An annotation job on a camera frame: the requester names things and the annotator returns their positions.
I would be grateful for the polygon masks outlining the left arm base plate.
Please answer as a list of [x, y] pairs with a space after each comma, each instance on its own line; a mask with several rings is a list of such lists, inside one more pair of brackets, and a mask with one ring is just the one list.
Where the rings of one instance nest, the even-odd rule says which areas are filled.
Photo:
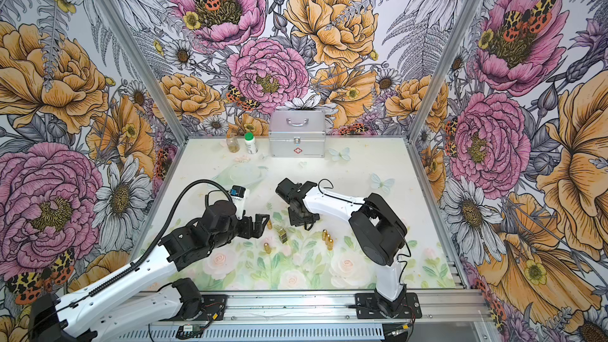
[[226, 294], [203, 294], [180, 304], [168, 321], [222, 321], [226, 311]]

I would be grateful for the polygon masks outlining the square gold black lipstick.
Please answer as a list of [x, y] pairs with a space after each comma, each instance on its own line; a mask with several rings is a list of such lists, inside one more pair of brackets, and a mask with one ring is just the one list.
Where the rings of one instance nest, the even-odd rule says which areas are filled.
[[285, 229], [279, 227], [276, 229], [276, 232], [279, 236], [281, 243], [286, 244], [288, 242], [288, 235], [287, 235], [287, 232], [285, 231]]

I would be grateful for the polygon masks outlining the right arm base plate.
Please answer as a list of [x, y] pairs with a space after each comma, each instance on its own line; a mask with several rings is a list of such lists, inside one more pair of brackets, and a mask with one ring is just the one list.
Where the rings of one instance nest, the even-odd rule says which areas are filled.
[[358, 319], [414, 320], [423, 316], [418, 296], [412, 292], [404, 292], [394, 301], [383, 299], [376, 292], [360, 292], [348, 308], [356, 311]]

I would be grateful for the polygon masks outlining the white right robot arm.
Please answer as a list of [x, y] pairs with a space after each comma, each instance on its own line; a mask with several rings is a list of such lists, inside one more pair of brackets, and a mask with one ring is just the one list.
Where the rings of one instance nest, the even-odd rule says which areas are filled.
[[375, 263], [375, 304], [369, 310], [395, 318], [405, 307], [405, 267], [398, 255], [406, 247], [407, 228], [378, 193], [366, 197], [335, 193], [312, 181], [278, 183], [275, 193], [288, 205], [291, 226], [310, 230], [323, 216], [345, 221], [360, 249]]

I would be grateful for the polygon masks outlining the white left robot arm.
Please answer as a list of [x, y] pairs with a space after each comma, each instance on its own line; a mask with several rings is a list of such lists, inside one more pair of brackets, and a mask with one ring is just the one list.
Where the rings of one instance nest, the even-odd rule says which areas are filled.
[[238, 217], [237, 212], [232, 202], [220, 200], [202, 217], [162, 237], [137, 261], [71, 294], [43, 295], [32, 306], [28, 340], [111, 341], [156, 321], [199, 318], [206, 305], [190, 279], [164, 284], [147, 296], [138, 294], [235, 238], [260, 238], [269, 215]]

